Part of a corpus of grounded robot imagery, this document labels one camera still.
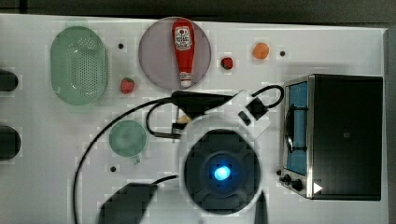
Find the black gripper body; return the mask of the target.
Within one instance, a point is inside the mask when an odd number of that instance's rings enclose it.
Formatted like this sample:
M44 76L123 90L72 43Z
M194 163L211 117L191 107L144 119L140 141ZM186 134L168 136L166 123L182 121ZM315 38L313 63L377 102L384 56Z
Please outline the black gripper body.
M206 111L224 105L231 99L231 95L192 91L175 91L171 95L171 102L191 119L201 117Z

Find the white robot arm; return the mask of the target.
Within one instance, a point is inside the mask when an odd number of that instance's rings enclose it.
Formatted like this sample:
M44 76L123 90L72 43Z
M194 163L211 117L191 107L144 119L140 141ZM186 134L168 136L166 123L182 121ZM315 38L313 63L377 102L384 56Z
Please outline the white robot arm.
M190 117L179 135L177 173L129 183L104 202L98 224L266 224L258 137L269 125L256 94L176 91Z

